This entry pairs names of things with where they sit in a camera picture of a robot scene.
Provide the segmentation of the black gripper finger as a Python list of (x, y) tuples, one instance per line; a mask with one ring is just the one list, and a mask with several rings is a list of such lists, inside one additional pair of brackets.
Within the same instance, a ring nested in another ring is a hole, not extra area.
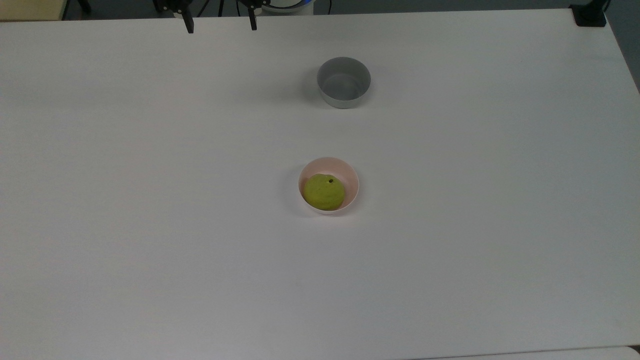
[(258, 15), (262, 14), (263, 7), (270, 6), (270, 0), (237, 0), (238, 9), (240, 5), (247, 10), (247, 16), (249, 18), (250, 27), (253, 31), (258, 29)]
[(157, 12), (171, 12), (174, 18), (182, 19), (188, 34), (193, 34), (195, 29), (194, 16), (190, 9), (192, 3), (192, 0), (153, 0)]

